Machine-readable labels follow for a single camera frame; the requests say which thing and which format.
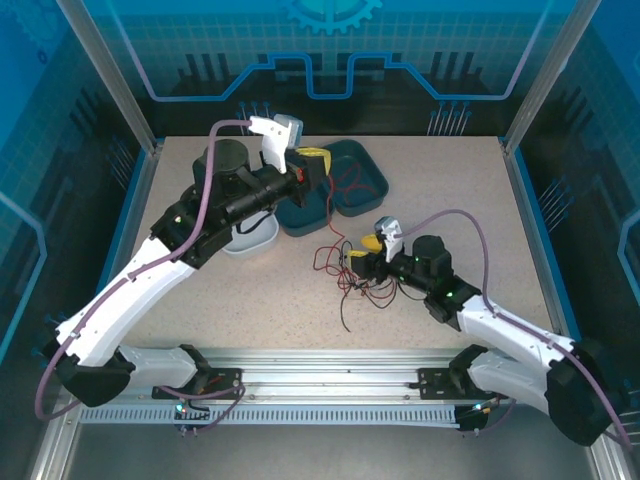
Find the gray work surface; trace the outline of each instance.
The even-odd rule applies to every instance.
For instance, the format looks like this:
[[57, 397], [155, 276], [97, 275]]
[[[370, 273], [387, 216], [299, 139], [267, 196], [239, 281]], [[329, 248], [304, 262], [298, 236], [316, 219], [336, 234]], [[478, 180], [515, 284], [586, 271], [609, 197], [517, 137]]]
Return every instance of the gray work surface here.
[[590, 453], [531, 408], [484, 438], [420, 427], [84, 426], [67, 480], [586, 480]]
[[[259, 163], [261, 138], [235, 137]], [[336, 137], [304, 137], [321, 146]], [[463, 208], [482, 225], [489, 243], [489, 294], [504, 308], [550, 328], [538, 278], [509, 183], [500, 145], [491, 137], [359, 137], [390, 184], [378, 209], [334, 226], [359, 246], [384, 215], [404, 230], [445, 208]], [[137, 246], [151, 225], [192, 183], [191, 164], [202, 155], [205, 137], [169, 137], [153, 180]], [[478, 235], [461, 216], [438, 220], [422, 232], [441, 235], [456, 273], [477, 286], [482, 280]], [[407, 241], [408, 248], [416, 238]], [[280, 231], [270, 251], [248, 261], [215, 255], [199, 272], [174, 288], [133, 328], [126, 343], [146, 347], [242, 348], [450, 348], [476, 341], [430, 318], [421, 302], [398, 294], [385, 310], [359, 295], [344, 305], [335, 277], [311, 268], [314, 251], [337, 237], [329, 228], [301, 238]]]

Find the gear logo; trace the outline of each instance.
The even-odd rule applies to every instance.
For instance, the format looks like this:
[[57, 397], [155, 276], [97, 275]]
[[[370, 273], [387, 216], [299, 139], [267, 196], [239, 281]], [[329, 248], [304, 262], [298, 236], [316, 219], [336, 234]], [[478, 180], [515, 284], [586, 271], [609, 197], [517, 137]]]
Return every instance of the gear logo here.
[[297, 20], [300, 28], [311, 27], [314, 34], [324, 31], [327, 35], [360, 28], [360, 21], [370, 20], [373, 9], [379, 7], [381, 0], [285, 0], [289, 20]]
[[0, 0], [0, 13], [13, 12], [31, 41], [42, 48], [58, 33], [55, 0]]

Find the robotic arm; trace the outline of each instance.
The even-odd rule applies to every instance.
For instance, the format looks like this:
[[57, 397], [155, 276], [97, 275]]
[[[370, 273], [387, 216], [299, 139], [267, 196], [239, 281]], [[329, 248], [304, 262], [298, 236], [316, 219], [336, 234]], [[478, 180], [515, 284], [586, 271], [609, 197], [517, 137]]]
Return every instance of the robotic arm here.
[[[274, 120], [250, 120], [249, 129], [264, 135], [263, 166], [250, 170], [248, 153], [241, 143], [216, 142], [212, 193], [202, 230], [193, 245], [171, 261], [135, 273], [175, 252], [194, 231], [205, 193], [207, 151], [193, 164], [195, 184], [152, 226], [151, 236], [129, 264], [85, 308], [60, 324], [55, 339], [44, 349], [51, 359], [61, 345], [68, 343], [55, 372], [65, 388], [85, 405], [102, 405], [126, 387], [162, 385], [197, 393], [208, 380], [209, 367], [194, 347], [139, 349], [120, 342], [163, 295], [230, 243], [234, 228], [238, 234], [248, 233], [240, 229], [243, 221], [260, 212], [271, 214], [285, 199], [303, 206], [306, 194], [327, 177], [330, 153], [297, 147], [301, 122], [279, 115]], [[253, 222], [249, 231], [256, 225]], [[78, 332], [90, 309], [92, 315]]]
[[611, 419], [583, 373], [562, 353], [566, 351], [597, 380], [616, 413], [629, 408], [623, 381], [602, 346], [547, 332], [483, 298], [478, 288], [454, 274], [440, 237], [417, 238], [408, 255], [396, 219], [383, 217], [375, 232], [363, 239], [373, 252], [348, 254], [358, 277], [378, 283], [391, 277], [424, 292], [424, 305], [438, 322], [498, 349], [472, 345], [451, 362], [450, 381], [460, 393], [478, 389], [506, 395], [549, 415], [574, 442], [591, 445]]

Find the speckled tabletop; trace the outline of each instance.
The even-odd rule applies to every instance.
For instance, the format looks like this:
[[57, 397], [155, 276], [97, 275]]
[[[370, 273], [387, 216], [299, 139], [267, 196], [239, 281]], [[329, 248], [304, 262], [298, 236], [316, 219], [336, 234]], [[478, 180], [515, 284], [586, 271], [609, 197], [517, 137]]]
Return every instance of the speckled tabletop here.
[[[304, 137], [325, 145], [339, 137]], [[261, 137], [240, 137], [258, 162]], [[333, 223], [354, 245], [374, 223], [393, 215], [404, 230], [445, 208], [463, 208], [479, 220], [491, 259], [489, 293], [503, 307], [550, 328], [538, 278], [507, 176], [500, 146], [491, 137], [358, 137], [390, 184], [383, 205]], [[169, 137], [154, 177], [136, 248], [150, 226], [193, 183], [191, 163], [205, 137]], [[482, 251], [463, 217], [440, 219], [428, 233], [441, 235], [458, 275], [480, 286]], [[413, 237], [407, 239], [410, 246]], [[239, 348], [450, 348], [474, 339], [433, 320], [421, 302], [398, 294], [385, 310], [353, 295], [340, 323], [342, 292], [335, 278], [311, 268], [314, 251], [336, 236], [325, 227], [301, 238], [280, 231], [275, 246], [250, 261], [220, 252], [167, 294], [126, 338], [127, 344]]]

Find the blue enclosure wall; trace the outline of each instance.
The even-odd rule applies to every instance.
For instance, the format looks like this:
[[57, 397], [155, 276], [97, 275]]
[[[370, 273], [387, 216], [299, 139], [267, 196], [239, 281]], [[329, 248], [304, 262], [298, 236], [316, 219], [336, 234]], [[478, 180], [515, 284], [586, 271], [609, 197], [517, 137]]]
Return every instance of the blue enclosure wall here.
[[504, 134], [574, 0], [88, 0], [154, 131]]
[[614, 348], [637, 388], [640, 10], [632, 3], [603, 0], [522, 154], [577, 326]]
[[139, 147], [55, 2], [0, 1], [0, 63], [0, 478], [18, 479], [38, 336], [94, 294]]

